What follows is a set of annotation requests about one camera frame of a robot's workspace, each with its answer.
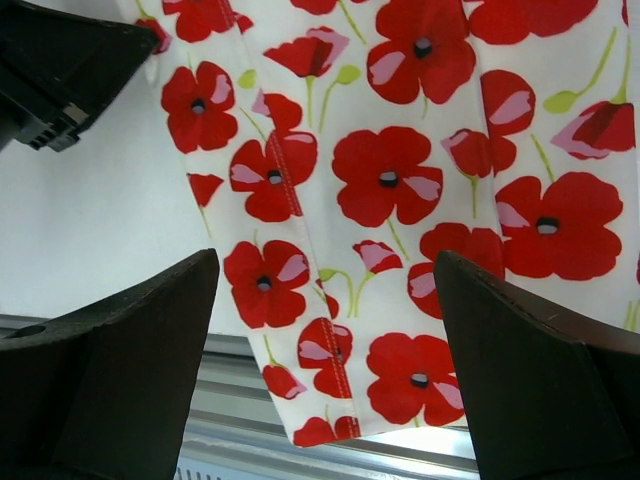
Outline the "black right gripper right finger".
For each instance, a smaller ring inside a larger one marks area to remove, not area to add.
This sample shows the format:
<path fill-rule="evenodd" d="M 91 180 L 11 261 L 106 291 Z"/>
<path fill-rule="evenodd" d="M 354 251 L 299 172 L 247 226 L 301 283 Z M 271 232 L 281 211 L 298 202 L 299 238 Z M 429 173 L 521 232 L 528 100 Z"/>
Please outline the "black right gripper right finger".
<path fill-rule="evenodd" d="M 434 277 L 482 478 L 638 477 L 637 334 L 452 251 Z"/>

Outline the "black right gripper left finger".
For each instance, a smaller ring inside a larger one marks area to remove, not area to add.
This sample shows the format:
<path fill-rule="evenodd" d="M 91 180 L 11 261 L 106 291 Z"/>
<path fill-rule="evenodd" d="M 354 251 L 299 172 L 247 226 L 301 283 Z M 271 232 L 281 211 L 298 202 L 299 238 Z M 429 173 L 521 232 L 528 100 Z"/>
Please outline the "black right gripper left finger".
<path fill-rule="evenodd" d="M 2 477 L 173 478 L 219 271 L 202 250 L 5 336 Z"/>

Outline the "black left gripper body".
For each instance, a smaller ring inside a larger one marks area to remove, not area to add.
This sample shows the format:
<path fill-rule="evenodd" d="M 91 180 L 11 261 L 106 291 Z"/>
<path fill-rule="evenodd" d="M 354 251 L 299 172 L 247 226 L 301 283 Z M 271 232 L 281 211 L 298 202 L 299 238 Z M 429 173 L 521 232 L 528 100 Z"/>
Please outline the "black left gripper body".
<path fill-rule="evenodd" d="M 1 144 L 75 145 L 154 49 L 145 26 L 2 2 Z"/>

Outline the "red poppy print skirt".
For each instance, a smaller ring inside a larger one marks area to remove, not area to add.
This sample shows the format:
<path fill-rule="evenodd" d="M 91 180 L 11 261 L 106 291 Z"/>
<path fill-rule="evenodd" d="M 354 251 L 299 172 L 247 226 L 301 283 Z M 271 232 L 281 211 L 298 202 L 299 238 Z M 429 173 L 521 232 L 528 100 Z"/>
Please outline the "red poppy print skirt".
<path fill-rule="evenodd" d="M 156 32 L 151 131 L 253 333 L 442 324 L 444 250 L 639 327 L 635 1 L 123 1 Z M 372 407 L 464 416 L 447 339 L 392 333 Z"/>

